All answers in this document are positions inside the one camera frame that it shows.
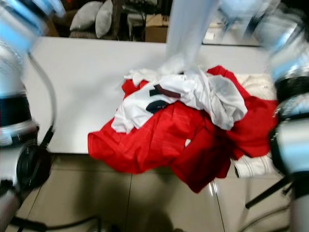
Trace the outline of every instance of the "cushion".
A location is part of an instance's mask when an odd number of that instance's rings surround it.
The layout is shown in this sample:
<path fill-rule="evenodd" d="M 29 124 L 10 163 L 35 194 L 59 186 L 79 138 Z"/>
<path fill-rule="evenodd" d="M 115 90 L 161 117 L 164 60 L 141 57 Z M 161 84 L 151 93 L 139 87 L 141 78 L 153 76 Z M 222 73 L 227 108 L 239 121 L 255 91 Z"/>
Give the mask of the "cushion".
<path fill-rule="evenodd" d="M 98 11 L 96 17 L 96 34 L 98 38 L 105 35 L 112 24 L 112 1 L 106 0 Z"/>
<path fill-rule="evenodd" d="M 90 28 L 95 23 L 96 16 L 102 4 L 100 1 L 91 1 L 82 6 L 73 18 L 70 31 Z"/>

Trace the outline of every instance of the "pile of clothes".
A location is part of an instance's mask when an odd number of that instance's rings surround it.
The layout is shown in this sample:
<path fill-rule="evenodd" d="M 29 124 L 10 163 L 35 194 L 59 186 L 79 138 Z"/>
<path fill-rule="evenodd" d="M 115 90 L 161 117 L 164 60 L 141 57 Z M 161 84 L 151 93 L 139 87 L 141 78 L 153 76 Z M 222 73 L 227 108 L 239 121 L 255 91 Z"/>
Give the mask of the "pile of clothes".
<path fill-rule="evenodd" d="M 169 166 L 197 193 L 226 177 L 230 159 L 269 153 L 277 101 L 252 96 L 221 66 L 168 78 L 148 72 L 122 88 L 115 118 L 88 135 L 89 155 L 115 170 Z"/>

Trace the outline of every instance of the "cardboard box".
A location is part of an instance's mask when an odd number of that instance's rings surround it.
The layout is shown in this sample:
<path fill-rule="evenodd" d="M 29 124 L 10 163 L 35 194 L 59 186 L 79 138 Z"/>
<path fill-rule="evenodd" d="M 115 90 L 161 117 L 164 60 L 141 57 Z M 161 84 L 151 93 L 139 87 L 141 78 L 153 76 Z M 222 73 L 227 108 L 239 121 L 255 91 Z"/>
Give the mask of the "cardboard box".
<path fill-rule="evenodd" d="M 145 42 L 166 43 L 169 18 L 160 14 L 146 18 Z"/>

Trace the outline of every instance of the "tiled floor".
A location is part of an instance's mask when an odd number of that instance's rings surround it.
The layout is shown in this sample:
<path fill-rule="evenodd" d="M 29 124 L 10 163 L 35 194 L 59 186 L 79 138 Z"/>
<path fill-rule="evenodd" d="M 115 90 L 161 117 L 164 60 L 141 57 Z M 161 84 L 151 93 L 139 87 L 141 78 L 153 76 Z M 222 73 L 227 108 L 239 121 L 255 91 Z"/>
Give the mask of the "tiled floor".
<path fill-rule="evenodd" d="M 280 192 L 249 211 L 246 199 L 270 187 L 276 175 L 238 179 L 231 169 L 194 194 L 169 169 L 140 175 L 120 174 L 90 158 L 57 158 L 49 180 L 33 192 L 19 210 L 24 218 L 64 224 L 98 214 L 121 232 L 237 232 L 255 217 L 289 200 Z M 246 232 L 266 232 L 288 224 L 288 212 L 270 217 Z M 86 232 L 88 223 L 66 232 Z M 15 232 L 9 227 L 7 232 Z"/>

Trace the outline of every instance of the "white table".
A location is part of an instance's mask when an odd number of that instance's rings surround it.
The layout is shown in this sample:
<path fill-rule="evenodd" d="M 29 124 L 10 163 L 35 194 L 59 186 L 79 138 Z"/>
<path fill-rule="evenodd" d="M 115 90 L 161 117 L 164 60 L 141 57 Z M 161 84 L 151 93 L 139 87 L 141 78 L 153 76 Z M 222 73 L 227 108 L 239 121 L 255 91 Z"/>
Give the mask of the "white table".
<path fill-rule="evenodd" d="M 122 101 L 124 74 L 158 67 L 165 57 L 165 44 L 45 37 L 33 55 L 56 89 L 58 114 L 50 151 L 87 153 L 87 134 L 100 130 Z M 198 63 L 209 68 L 222 65 L 234 73 L 262 73 L 267 56 L 253 47 L 204 45 Z M 49 95 L 29 63 L 25 76 L 41 140 L 51 118 Z"/>

